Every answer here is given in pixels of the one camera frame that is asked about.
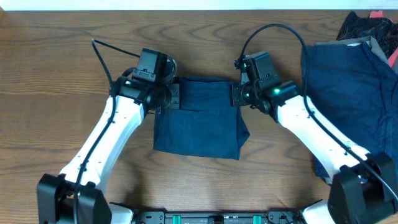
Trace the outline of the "navy blue shorts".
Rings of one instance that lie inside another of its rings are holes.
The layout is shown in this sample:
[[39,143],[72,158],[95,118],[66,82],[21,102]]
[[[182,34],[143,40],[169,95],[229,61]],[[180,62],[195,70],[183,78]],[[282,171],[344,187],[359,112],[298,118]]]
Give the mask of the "navy blue shorts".
[[154,149],[184,156],[234,159],[250,133],[230,102],[233,82],[180,77],[180,109],[155,114]]

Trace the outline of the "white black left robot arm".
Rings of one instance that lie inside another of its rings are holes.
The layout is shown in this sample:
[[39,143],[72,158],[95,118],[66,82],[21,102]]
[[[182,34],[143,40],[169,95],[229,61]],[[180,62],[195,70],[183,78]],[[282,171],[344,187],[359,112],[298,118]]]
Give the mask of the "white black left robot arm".
[[134,223],[134,210],[104,197],[112,169],[127,140],[148,111],[178,109],[175,78],[159,83],[121,76],[97,125],[76,156],[54,176],[37,184],[40,223]]

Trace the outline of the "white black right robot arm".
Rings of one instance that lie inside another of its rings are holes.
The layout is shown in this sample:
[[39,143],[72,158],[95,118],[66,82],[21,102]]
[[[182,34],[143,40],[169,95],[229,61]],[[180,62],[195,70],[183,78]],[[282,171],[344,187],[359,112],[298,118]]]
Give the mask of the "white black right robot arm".
[[394,163],[371,154],[331,124],[294,82],[234,83],[233,106],[249,105],[296,135],[320,161],[331,185],[328,200],[300,211],[298,223],[377,223],[397,213]]

